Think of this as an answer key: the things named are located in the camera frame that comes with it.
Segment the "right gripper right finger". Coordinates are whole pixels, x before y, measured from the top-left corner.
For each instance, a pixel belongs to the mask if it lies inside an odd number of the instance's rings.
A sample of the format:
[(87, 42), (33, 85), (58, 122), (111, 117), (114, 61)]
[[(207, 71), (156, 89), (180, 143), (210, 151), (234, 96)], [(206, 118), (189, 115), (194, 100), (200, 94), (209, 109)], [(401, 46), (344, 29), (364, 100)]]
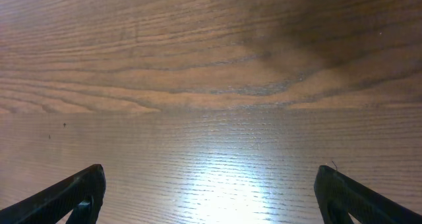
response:
[(363, 186), (333, 168), (321, 165), (314, 192), (325, 224), (421, 224), (421, 215)]

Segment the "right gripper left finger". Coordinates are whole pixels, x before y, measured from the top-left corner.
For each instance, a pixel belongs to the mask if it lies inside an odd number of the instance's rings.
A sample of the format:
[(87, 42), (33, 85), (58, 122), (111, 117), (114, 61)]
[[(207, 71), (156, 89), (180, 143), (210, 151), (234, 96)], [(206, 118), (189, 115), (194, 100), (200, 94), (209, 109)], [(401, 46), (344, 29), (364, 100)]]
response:
[(100, 164), (91, 165), (45, 190), (1, 210), (2, 223), (95, 223), (106, 192)]

